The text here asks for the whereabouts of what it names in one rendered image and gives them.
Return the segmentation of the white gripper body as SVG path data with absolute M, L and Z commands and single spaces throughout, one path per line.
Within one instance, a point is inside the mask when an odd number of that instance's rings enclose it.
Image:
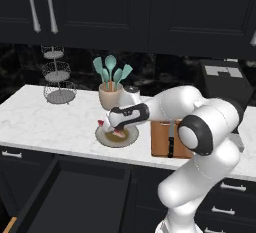
M 102 127 L 105 132 L 113 132 L 115 130 L 109 121 L 109 113 L 106 113 Z

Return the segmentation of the grey round plate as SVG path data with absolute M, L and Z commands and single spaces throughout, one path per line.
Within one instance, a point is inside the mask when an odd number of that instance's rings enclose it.
M 101 127 L 95 131 L 97 141 L 110 148 L 123 148 L 133 144 L 139 137 L 139 130 L 136 126 L 131 126 L 124 129 L 125 137 L 121 138 L 114 135 L 112 132 L 105 132 Z

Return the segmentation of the brown wooden cutting board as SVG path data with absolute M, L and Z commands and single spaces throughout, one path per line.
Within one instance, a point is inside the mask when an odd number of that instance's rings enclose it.
M 174 152 L 172 158 L 190 159 L 193 152 L 188 150 L 178 137 L 179 120 L 174 123 Z M 169 140 L 168 130 L 170 122 L 168 121 L 152 121 L 151 122 L 151 155 L 154 157 L 168 157 Z

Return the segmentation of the open black drawer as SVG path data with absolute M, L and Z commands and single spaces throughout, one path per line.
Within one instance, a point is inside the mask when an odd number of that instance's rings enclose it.
M 121 233 L 125 164 L 56 156 L 9 233 Z

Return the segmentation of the black drawer front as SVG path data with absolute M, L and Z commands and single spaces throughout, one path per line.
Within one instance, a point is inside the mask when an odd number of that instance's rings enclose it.
M 212 207 L 223 210 L 234 210 L 234 216 L 212 212 Z M 205 200 L 197 211 L 198 216 L 207 217 L 227 223 L 233 233 L 256 233 L 256 211 L 247 205 L 232 202 L 231 200 Z
M 233 186 L 246 186 L 247 190 L 245 192 L 240 192 L 236 190 L 230 190 L 230 189 L 221 189 L 220 184 L 224 182 L 225 184 L 228 185 L 233 185 Z M 232 178 L 224 178 L 220 182 L 218 182 L 214 187 L 213 190 L 216 191 L 217 193 L 221 194 L 228 194 L 228 195 L 233 195 L 242 199 L 255 199 L 256 200 L 256 182 L 253 181 L 246 181 L 246 180 L 241 180 L 241 179 L 232 179 Z
M 1 151 L 22 153 L 22 159 L 3 157 Z M 0 145 L 0 198 L 10 217 L 22 210 L 52 160 L 51 153 Z
M 227 223 L 221 222 L 219 220 L 210 219 L 203 216 L 198 216 L 195 219 L 196 224 L 199 226 L 199 228 L 204 233 L 204 229 L 206 227 L 215 230 L 215 231 L 225 231 L 226 233 L 233 233 L 233 230 L 230 228 L 230 226 Z

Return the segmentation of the beige utensil pot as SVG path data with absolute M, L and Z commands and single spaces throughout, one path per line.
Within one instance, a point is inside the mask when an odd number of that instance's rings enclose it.
M 121 95 L 122 89 L 123 86 L 119 84 L 117 90 L 112 89 L 109 91 L 105 89 L 104 84 L 101 84 L 99 86 L 99 101 L 102 108 L 109 111 L 113 107 L 117 107 L 119 105 L 119 97 Z

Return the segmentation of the teal spatula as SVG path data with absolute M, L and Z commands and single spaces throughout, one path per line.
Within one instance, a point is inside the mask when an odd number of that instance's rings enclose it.
M 114 89 L 117 89 L 118 82 L 119 82 L 119 80 L 121 79 L 121 77 L 122 77 L 122 69 L 121 69 L 121 68 L 118 68 L 118 69 L 115 71 L 114 76 L 113 76 Z
M 99 74 L 99 75 L 102 75 L 102 69 L 103 69 L 103 66 L 102 66 L 102 59 L 100 57 L 97 57 L 93 60 L 93 65 L 94 65 L 94 68 L 96 70 L 96 72 Z
M 103 80 L 104 80 L 105 85 L 106 85 L 106 90 L 108 91 L 109 90 L 109 87 L 108 87 L 109 73 L 108 73 L 108 70 L 106 68 L 102 69 L 102 76 L 103 76 Z
M 131 72 L 132 72 L 133 68 L 126 64 L 122 70 L 122 76 L 120 78 L 120 80 L 124 80 Z

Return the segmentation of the teal spoon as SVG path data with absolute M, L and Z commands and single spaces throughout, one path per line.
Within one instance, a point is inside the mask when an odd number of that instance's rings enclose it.
M 105 58 L 105 66 L 107 67 L 109 71 L 109 81 L 112 81 L 112 71 L 114 67 L 116 66 L 116 58 L 113 55 L 108 55 Z

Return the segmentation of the black lower cupboard door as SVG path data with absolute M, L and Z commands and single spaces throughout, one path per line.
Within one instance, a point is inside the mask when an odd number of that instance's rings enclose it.
M 172 170 L 167 169 L 133 167 L 133 179 L 136 181 L 134 233 L 155 233 L 167 212 L 158 198 L 158 185 L 172 173 Z

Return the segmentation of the black cupboard door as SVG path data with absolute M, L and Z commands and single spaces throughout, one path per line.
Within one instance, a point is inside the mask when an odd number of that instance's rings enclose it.
M 133 167 L 133 179 L 136 181 L 134 233 L 155 233 L 167 212 L 158 198 L 158 185 L 172 173 L 172 170 L 167 169 Z
M 0 43 L 39 44 L 29 0 L 0 0 Z
M 256 60 L 256 0 L 151 0 L 149 49 Z
M 145 52 L 151 0 L 53 0 L 58 33 L 52 45 Z

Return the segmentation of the black upper cupboard door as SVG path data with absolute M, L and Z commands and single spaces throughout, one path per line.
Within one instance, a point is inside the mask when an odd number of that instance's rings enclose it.
M 256 60 L 256 0 L 151 0 L 149 49 Z
M 0 0 L 0 43 L 39 44 L 29 0 Z
M 58 33 L 52 45 L 145 52 L 151 0 L 53 0 Z

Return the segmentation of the black countertop appliance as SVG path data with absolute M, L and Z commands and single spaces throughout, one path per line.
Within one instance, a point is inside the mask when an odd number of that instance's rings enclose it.
M 253 88 L 236 62 L 201 59 L 194 82 L 204 97 L 237 102 L 246 110 Z

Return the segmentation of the black handled knife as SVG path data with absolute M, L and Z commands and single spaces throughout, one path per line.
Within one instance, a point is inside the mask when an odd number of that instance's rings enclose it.
M 170 122 L 169 130 L 168 130 L 168 140 L 169 140 L 168 157 L 172 158 L 173 152 L 174 152 L 174 123 L 172 121 Z

